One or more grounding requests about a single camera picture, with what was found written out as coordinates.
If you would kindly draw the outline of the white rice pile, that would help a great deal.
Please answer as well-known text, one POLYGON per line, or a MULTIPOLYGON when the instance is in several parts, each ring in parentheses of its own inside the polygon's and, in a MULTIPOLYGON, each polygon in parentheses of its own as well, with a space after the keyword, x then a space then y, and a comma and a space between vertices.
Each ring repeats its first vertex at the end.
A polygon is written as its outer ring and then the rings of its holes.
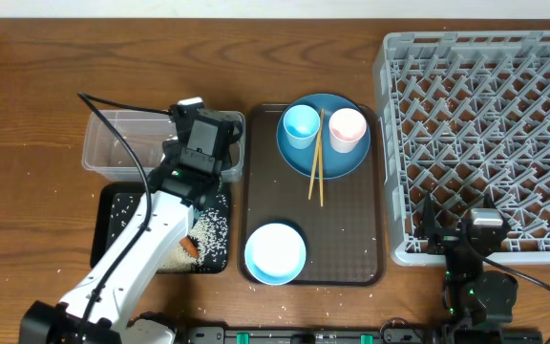
MULTIPOLYGON (((116 193, 105 207, 100 209, 95 233, 107 250, 127 226, 138 207, 141 192, 116 193)), ((177 245, 159 268, 159 273, 219 273, 228 263, 229 204, 226 194, 218 194, 216 200, 200 212, 188 236, 200 257, 193 259, 181 245, 177 245)))

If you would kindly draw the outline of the dark blue plate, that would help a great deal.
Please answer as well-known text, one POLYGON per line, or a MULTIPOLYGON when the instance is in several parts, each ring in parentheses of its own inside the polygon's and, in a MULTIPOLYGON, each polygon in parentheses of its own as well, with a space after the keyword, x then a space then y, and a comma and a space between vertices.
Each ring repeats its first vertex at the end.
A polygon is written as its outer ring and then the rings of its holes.
POLYGON ((309 145, 298 149, 290 143, 291 136, 288 134, 289 125, 286 123, 287 112, 293 107, 302 106, 299 115, 309 118, 309 123, 317 121, 315 117, 320 116, 320 111, 325 110, 324 125, 322 128, 323 140, 323 178, 325 180, 341 178, 356 169, 365 159, 370 148, 370 129, 367 128, 363 137, 357 141, 355 147, 347 152, 337 152, 330 143, 329 120, 334 112, 350 108, 359 112, 359 107, 345 97, 334 94, 312 94, 301 97, 286 107, 277 125, 277 145, 280 154, 286 163, 303 176, 309 177, 312 171, 315 143, 317 137, 313 135, 309 145))

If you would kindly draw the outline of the light blue cup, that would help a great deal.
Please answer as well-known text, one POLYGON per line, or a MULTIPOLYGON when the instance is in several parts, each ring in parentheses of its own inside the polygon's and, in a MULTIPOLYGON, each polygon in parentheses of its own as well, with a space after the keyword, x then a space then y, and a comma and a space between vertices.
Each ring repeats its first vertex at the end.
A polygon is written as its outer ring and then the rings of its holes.
POLYGON ((291 106, 284 113, 284 129, 290 145, 295 149, 308 148, 321 126, 320 116, 311 106, 291 106))

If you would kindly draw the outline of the orange carrot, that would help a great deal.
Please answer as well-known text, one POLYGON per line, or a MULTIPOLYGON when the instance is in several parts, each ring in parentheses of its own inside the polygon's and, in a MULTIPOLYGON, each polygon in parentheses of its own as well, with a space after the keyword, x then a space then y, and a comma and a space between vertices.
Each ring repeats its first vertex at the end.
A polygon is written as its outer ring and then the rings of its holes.
POLYGON ((189 236, 182 238, 180 240, 180 245, 184 249, 184 251, 193 259, 198 259, 200 257, 197 248, 194 246, 189 236))

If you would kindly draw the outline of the wooden chopstick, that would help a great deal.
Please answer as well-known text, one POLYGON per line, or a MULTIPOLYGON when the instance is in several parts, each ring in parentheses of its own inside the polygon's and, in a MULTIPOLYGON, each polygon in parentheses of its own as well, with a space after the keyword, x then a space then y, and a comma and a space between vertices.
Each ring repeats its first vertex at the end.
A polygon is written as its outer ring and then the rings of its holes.
POLYGON ((323 140, 322 136, 318 139, 317 151, 318 151, 318 173, 319 173, 319 192, 320 192, 320 206, 324 206, 324 179, 323 179, 323 140))
POLYGON ((321 111, 320 111, 320 127, 319 127, 319 130, 318 130, 317 139, 316 139, 315 147, 314 147, 314 156, 313 156, 313 162, 312 162, 312 168, 311 168, 311 174, 310 174, 310 182, 309 182, 308 195, 307 195, 307 198, 309 200, 312 197, 315 177, 318 177, 318 185, 319 185, 317 145, 318 145, 318 142, 319 142, 318 139, 320 138, 320 136, 323 136, 324 120, 325 120, 325 109, 322 108, 321 111))

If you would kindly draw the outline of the pink cup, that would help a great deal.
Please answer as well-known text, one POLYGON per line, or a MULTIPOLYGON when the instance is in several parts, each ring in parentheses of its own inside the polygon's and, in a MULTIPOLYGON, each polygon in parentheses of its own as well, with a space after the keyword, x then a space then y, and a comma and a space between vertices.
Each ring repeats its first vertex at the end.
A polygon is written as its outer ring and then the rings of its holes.
POLYGON ((365 117, 352 108, 335 111, 328 121, 331 147, 338 153, 349 153, 368 129, 365 117))

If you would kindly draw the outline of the light blue bowl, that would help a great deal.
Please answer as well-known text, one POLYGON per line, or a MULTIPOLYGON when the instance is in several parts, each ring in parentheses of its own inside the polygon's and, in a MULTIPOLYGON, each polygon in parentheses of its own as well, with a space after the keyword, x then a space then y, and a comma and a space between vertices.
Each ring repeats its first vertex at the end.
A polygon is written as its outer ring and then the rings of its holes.
POLYGON ((292 226, 270 223, 257 228, 247 239, 245 266, 259 282, 280 286, 294 280, 303 270, 307 246, 292 226))

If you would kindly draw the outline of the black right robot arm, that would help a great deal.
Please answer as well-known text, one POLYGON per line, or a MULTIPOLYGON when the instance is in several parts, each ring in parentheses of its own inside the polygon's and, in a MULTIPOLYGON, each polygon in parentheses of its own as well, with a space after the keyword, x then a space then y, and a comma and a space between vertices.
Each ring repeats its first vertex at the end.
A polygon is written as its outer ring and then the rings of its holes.
POLYGON ((486 271, 486 256, 500 249, 510 231, 492 199, 473 208, 455 226, 437 223, 433 198, 423 203, 417 232, 428 239, 428 252, 446 263, 443 305, 451 320, 424 334, 424 343, 502 343, 501 326, 513 320, 518 281, 501 271, 486 271))

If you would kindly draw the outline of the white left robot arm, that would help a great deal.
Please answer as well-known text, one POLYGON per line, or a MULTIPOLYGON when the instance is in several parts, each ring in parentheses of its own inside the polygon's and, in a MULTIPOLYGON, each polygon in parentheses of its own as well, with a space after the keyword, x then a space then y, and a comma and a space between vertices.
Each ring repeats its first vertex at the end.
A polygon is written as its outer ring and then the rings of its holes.
POLYGON ((141 171, 145 188, 131 220, 91 272, 54 306, 36 301, 23 316, 22 343, 173 343, 176 331, 154 313, 132 317, 166 256, 213 200, 233 144, 244 144, 240 113, 204 107, 200 98, 168 111, 176 134, 159 166, 141 171))

